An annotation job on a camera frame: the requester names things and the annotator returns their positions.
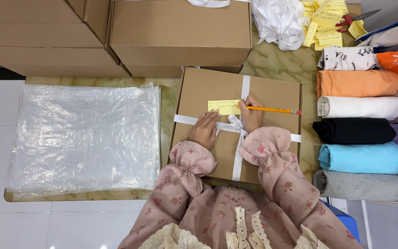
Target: rose print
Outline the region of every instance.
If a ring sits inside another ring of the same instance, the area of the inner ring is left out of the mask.
[[[257,148],[257,151],[260,152],[261,154],[263,153],[263,150],[265,149],[265,146],[262,144]]]
[[[282,187],[285,189],[284,192],[287,191],[287,189],[289,189],[290,191],[293,191],[293,189],[291,189],[291,187],[293,186],[293,182],[287,181],[285,182],[285,184],[282,185]]]
[[[323,207],[320,207],[320,210],[319,210],[319,213],[318,213],[318,215],[320,215],[320,216],[324,216],[325,215],[325,209],[323,209]]]
[[[312,209],[312,205],[313,205],[313,203],[312,202],[310,202],[310,201],[307,201],[307,204],[305,205],[305,210],[311,210]]]
[[[151,207],[147,208],[147,212],[144,215],[151,213]]]
[[[226,216],[226,214],[224,213],[224,211],[216,211],[217,212],[217,214],[216,215],[221,215],[222,216],[222,218],[225,218],[225,216]]]
[[[130,231],[130,233],[134,233],[134,232],[136,232],[136,235],[139,235],[139,230],[142,230],[142,229],[144,229],[145,228],[145,226],[146,225],[142,225],[141,227],[139,227],[138,229],[136,229],[136,230],[133,230],[133,231]]]
[[[208,231],[208,228],[209,228],[209,227],[210,227],[210,226],[204,228],[202,233],[203,233],[203,234],[206,233],[206,232]]]
[[[156,204],[156,206],[159,206],[161,204],[162,200],[158,199],[158,198],[154,198],[153,201],[154,201],[154,204]]]
[[[170,178],[171,178],[170,175],[166,176],[166,177],[164,178],[164,180],[165,180],[164,183],[165,183],[165,184],[166,184],[167,182],[171,183],[171,182],[170,182]]]
[[[263,171],[264,174],[270,173],[271,171],[271,166],[268,166],[265,168],[265,170]]]
[[[355,237],[351,234],[350,231],[346,230],[346,233],[348,234],[347,235],[348,239],[351,239],[351,240],[355,239]]]
[[[293,213],[293,207],[291,207],[291,204],[287,207],[288,213]]]
[[[176,197],[173,197],[170,202],[174,204],[174,206],[176,206],[177,204],[182,204],[182,202],[180,202],[180,200],[182,199],[182,197],[180,197],[179,199]]]

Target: stack of plastic bags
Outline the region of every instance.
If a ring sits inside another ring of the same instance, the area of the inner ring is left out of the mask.
[[[398,201],[398,133],[389,122],[398,118],[398,75],[375,65],[370,46],[322,51],[317,111],[325,120],[313,123],[326,143],[314,175],[321,195]]]
[[[25,84],[8,172],[14,199],[153,190],[161,91]]]

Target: pile of white ribbons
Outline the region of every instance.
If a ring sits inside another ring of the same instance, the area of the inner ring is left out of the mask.
[[[189,3],[208,8],[222,8],[230,5],[230,0],[187,0]],[[279,45],[280,50],[296,50],[305,40],[303,26],[310,19],[302,16],[305,7],[299,0],[235,0],[251,3],[259,43],[266,41]]]

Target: yellow pencil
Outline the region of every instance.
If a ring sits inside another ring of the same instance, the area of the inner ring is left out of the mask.
[[[266,112],[302,114],[302,111],[293,111],[286,109],[274,109],[274,108],[265,108],[265,107],[255,107],[255,106],[247,106],[247,108],[250,110],[258,110]]]

